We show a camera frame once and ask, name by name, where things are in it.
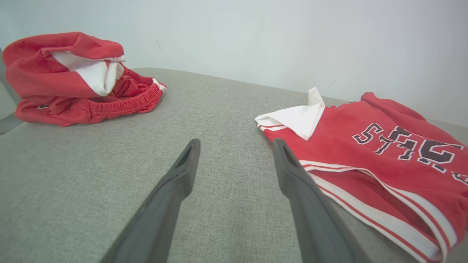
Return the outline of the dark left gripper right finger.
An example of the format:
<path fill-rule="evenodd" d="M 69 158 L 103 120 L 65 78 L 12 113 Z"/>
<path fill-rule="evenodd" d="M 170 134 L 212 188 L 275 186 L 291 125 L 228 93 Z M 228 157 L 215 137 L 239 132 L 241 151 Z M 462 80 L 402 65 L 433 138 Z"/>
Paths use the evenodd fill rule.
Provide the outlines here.
<path fill-rule="evenodd" d="M 370 258 L 287 143 L 272 142 L 276 175 L 288 198 L 304 263 L 369 263 Z"/>

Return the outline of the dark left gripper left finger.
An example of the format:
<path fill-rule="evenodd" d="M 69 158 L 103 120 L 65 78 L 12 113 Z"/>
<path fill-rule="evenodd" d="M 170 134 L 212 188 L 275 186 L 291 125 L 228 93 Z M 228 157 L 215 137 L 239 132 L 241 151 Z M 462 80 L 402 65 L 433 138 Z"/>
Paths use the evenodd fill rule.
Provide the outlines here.
<path fill-rule="evenodd" d="M 102 263 L 165 263 L 182 201 L 192 192 L 201 150 L 192 139 L 168 172 L 159 180 Z"/>

